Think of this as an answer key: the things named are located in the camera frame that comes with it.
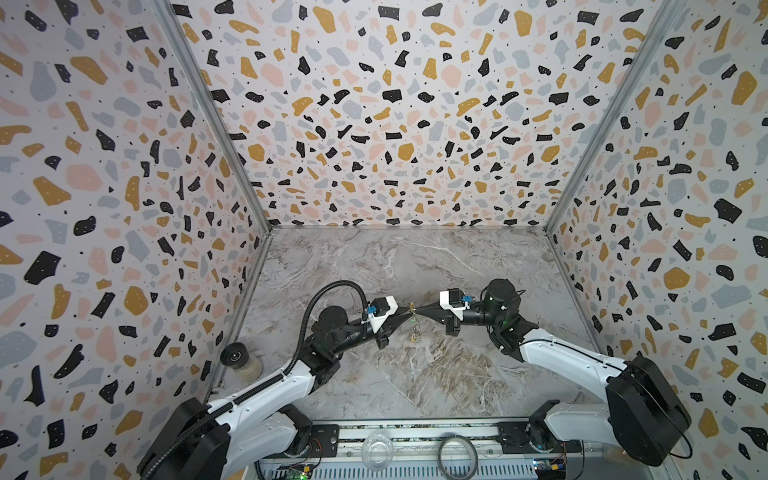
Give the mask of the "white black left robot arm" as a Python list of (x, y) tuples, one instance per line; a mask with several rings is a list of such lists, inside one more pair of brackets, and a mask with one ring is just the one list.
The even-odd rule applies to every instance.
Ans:
[(303, 455), (312, 422), (297, 401), (330, 380), (345, 351), (371, 340), (387, 345), (411, 315), (389, 299), (366, 308), (355, 322), (341, 307), (324, 308), (295, 363), (208, 404), (183, 402), (140, 462), (140, 477), (225, 479), (271, 455)]

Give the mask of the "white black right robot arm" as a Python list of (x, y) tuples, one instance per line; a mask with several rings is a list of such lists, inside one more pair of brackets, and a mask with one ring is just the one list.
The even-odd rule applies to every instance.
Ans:
[(661, 465), (687, 439), (692, 420), (656, 363), (642, 355), (607, 356), (563, 340), (523, 317), (522, 296), (510, 281), (493, 279), (478, 298), (454, 288), (413, 311), (441, 323), (450, 336), (464, 326), (482, 326), (502, 354), (549, 370), (596, 398), (594, 404), (548, 400), (541, 405), (525, 428), (535, 450), (597, 442), (616, 446), (644, 465)]

